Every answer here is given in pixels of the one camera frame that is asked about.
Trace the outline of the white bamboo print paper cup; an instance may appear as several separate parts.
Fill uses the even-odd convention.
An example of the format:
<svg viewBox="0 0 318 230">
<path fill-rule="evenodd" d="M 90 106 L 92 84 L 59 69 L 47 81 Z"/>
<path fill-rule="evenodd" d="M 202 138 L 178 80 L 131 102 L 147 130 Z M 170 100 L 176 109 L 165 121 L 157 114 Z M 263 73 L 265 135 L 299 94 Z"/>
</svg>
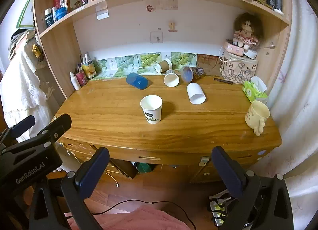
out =
<svg viewBox="0 0 318 230">
<path fill-rule="evenodd" d="M 157 95 L 148 95 L 141 99 L 140 106 L 149 124 L 158 124 L 161 120 L 163 100 Z"/>
</svg>

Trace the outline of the blue plastic cup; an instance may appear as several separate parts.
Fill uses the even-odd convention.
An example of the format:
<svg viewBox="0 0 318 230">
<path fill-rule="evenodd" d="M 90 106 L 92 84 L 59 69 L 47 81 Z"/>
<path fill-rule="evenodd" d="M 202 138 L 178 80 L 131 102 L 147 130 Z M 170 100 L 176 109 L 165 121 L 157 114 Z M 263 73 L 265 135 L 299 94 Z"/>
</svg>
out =
<svg viewBox="0 0 318 230">
<path fill-rule="evenodd" d="M 127 78 L 126 78 L 126 82 L 127 84 L 139 89 L 139 90 L 144 90 L 148 87 L 149 82 L 147 80 L 147 78 L 132 72 L 130 74 L 128 74 Z"/>
</svg>

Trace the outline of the grey checked paper cup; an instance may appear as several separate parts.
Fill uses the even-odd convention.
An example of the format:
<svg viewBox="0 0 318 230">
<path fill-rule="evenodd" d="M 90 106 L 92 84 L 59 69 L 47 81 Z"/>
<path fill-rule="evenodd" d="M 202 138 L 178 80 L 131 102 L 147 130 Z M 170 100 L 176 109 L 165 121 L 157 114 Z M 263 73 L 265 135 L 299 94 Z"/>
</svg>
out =
<svg viewBox="0 0 318 230">
<path fill-rule="evenodd" d="M 163 81 L 167 87 L 176 87 L 179 84 L 179 76 L 173 70 L 167 70 Z"/>
</svg>

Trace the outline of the brown sleeve paper cup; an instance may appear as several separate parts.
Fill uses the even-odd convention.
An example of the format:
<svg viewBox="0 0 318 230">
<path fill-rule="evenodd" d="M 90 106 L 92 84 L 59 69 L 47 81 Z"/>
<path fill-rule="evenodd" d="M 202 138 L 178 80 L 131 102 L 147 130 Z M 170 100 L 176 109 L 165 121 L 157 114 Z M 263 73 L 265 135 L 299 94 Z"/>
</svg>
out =
<svg viewBox="0 0 318 230">
<path fill-rule="evenodd" d="M 157 73 L 163 73 L 173 68 L 173 64 L 170 59 L 166 58 L 160 63 L 155 65 L 155 70 Z"/>
</svg>

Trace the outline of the white lace cloth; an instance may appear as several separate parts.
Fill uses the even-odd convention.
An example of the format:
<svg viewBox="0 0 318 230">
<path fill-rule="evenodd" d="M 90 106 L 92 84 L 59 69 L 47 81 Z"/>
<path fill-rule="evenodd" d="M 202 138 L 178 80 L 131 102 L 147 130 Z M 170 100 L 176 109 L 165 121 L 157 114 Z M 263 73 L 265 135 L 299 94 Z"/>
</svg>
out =
<svg viewBox="0 0 318 230">
<path fill-rule="evenodd" d="M 53 96 L 54 78 L 45 60 L 39 61 L 32 44 L 20 45 L 1 80 L 1 102 L 4 120 L 12 127 L 29 115 L 35 125 L 17 138 L 28 140 L 52 120 L 56 99 Z"/>
</svg>

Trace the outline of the white spray bottle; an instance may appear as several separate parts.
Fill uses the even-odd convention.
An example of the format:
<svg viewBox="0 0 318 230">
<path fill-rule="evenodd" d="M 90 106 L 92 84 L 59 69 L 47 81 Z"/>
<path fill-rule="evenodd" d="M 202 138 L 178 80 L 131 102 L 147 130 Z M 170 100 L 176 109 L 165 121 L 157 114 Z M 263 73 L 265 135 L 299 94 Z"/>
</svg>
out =
<svg viewBox="0 0 318 230">
<path fill-rule="evenodd" d="M 72 83 L 74 89 L 76 91 L 80 90 L 81 86 L 79 84 L 79 81 L 72 71 L 70 71 L 70 79 L 71 79 L 71 83 Z"/>
</svg>

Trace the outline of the pink can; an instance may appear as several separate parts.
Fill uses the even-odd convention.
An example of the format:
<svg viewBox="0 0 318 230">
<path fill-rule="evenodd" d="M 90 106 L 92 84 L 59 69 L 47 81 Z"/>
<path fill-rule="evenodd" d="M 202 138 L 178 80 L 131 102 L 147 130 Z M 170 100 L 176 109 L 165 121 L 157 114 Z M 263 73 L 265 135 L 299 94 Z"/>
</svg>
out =
<svg viewBox="0 0 318 230">
<path fill-rule="evenodd" d="M 75 76 L 76 76 L 76 78 L 77 78 L 77 80 L 78 80 L 78 82 L 79 82 L 81 87 L 83 87 L 83 86 L 85 86 L 87 84 L 88 79 L 87 79 L 86 74 L 85 74 L 85 72 L 83 70 L 77 72 L 75 74 Z"/>
</svg>

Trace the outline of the cream ceramic mug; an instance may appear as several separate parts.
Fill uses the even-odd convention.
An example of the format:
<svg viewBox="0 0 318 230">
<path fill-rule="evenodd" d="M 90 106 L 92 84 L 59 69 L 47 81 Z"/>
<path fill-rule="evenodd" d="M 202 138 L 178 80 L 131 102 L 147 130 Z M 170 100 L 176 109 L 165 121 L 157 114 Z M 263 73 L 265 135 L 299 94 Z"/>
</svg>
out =
<svg viewBox="0 0 318 230">
<path fill-rule="evenodd" d="M 260 136 L 264 131 L 265 122 L 269 117 L 269 108 L 262 102 L 255 100 L 248 108 L 245 115 L 245 122 L 247 126 L 253 129 L 256 136 Z"/>
</svg>

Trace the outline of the green tissue pack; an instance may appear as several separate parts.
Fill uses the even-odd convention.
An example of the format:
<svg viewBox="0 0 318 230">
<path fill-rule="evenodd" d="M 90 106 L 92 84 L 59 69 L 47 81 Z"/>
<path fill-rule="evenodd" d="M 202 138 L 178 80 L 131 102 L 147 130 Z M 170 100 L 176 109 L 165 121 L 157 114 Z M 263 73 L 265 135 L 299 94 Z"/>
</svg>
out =
<svg viewBox="0 0 318 230">
<path fill-rule="evenodd" d="M 257 100 L 267 104 L 267 86 L 259 77 L 253 76 L 250 81 L 244 81 L 242 90 L 250 102 Z"/>
</svg>

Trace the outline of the grape print poster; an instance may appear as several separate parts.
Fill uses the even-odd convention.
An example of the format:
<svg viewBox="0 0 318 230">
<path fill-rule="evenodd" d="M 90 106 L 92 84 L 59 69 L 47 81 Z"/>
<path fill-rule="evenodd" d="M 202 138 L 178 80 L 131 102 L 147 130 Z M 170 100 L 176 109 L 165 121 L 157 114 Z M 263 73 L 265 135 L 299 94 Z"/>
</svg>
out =
<svg viewBox="0 0 318 230">
<path fill-rule="evenodd" d="M 197 54 L 188 52 L 149 52 L 120 56 L 108 59 L 94 60 L 96 69 L 95 80 L 110 78 L 125 78 L 130 73 L 142 76 L 151 76 L 165 73 L 158 64 L 162 61 L 168 63 L 168 68 L 179 71 L 184 66 L 195 67 Z"/>
</svg>

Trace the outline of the dark blue bottle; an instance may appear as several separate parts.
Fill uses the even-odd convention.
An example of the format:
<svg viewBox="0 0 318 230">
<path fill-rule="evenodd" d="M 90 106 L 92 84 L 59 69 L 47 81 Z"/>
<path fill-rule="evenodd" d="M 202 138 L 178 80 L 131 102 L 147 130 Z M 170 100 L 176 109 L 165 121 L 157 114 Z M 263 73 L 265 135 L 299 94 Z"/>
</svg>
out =
<svg viewBox="0 0 318 230">
<path fill-rule="evenodd" d="M 50 8 L 45 10 L 45 23 L 47 28 L 54 24 L 54 17 Z"/>
</svg>

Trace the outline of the letter print fabric bag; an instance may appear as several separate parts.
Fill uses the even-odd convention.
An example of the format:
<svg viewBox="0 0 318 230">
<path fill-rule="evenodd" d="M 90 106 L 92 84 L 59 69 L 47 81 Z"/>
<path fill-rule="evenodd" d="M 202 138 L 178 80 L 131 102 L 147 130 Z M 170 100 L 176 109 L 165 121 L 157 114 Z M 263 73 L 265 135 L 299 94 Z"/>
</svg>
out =
<svg viewBox="0 0 318 230">
<path fill-rule="evenodd" d="M 258 61 L 245 56 L 240 57 L 223 51 L 220 59 L 220 73 L 222 77 L 235 84 L 243 84 L 255 75 Z"/>
</svg>

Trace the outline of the blue jar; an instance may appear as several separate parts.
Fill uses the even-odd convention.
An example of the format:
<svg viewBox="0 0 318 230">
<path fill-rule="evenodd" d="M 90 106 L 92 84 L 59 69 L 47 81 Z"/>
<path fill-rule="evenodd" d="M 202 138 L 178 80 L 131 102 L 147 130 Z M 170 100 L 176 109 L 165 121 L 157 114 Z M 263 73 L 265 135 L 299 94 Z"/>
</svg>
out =
<svg viewBox="0 0 318 230">
<path fill-rule="evenodd" d="M 67 15 L 67 8 L 66 7 L 61 7 L 59 9 L 56 10 L 55 13 L 55 18 L 56 20 L 60 20 L 62 17 L 64 17 L 65 15 Z"/>
</svg>

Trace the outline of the wooden desk with shelves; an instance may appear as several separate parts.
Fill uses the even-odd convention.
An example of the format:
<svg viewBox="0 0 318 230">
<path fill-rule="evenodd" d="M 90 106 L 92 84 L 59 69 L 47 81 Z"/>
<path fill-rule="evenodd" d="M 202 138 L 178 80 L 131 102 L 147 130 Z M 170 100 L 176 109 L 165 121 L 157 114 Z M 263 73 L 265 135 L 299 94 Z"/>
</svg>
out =
<svg viewBox="0 0 318 230">
<path fill-rule="evenodd" d="M 256 136 L 245 123 L 250 102 L 238 84 L 197 80 L 206 100 L 191 104 L 185 83 L 164 85 L 163 76 L 149 76 L 150 85 L 139 90 L 125 79 L 91 80 L 76 91 L 70 71 L 87 52 L 94 59 L 108 59 L 149 52 L 188 52 L 218 56 L 232 37 L 235 18 L 255 14 L 263 24 L 256 74 L 273 87 L 287 49 L 291 31 L 291 0 L 284 0 L 279 14 L 251 0 L 33 0 L 35 25 L 46 60 L 63 94 L 55 116 L 67 113 L 71 129 L 61 138 L 68 149 L 91 154 L 104 146 L 111 157 L 161 166 L 186 165 L 192 182 L 215 178 L 214 170 L 203 176 L 203 159 L 215 146 L 243 165 L 281 145 L 272 119 Z M 56 10 L 67 15 L 56 20 Z M 47 28 L 45 10 L 54 24 Z M 158 124 L 149 124 L 140 101 L 148 95 L 162 98 Z"/>
</svg>

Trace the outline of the white tape roll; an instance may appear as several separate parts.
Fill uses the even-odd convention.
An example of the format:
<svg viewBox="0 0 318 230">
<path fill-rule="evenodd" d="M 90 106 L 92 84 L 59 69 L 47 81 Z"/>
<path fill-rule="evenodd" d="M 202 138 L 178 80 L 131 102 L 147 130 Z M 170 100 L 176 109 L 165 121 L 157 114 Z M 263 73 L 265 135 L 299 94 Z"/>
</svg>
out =
<svg viewBox="0 0 318 230">
<path fill-rule="evenodd" d="M 257 52 L 255 50 L 248 49 L 244 51 L 244 55 L 249 59 L 256 59 Z"/>
</svg>

